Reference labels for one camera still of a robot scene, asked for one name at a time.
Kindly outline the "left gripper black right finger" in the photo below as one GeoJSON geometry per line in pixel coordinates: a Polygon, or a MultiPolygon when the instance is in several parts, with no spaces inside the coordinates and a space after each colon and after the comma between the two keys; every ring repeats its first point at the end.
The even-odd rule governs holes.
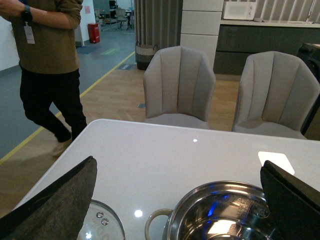
{"type": "Polygon", "coordinates": [[[320,238],[320,192],[267,160],[260,182],[271,215],[284,240],[320,238]]]}

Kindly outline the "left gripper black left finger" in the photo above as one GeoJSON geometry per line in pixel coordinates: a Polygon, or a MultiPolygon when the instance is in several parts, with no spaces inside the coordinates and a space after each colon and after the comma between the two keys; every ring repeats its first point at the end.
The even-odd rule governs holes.
{"type": "Polygon", "coordinates": [[[93,196],[97,161],[89,156],[0,219],[2,240],[75,240],[93,196]]]}

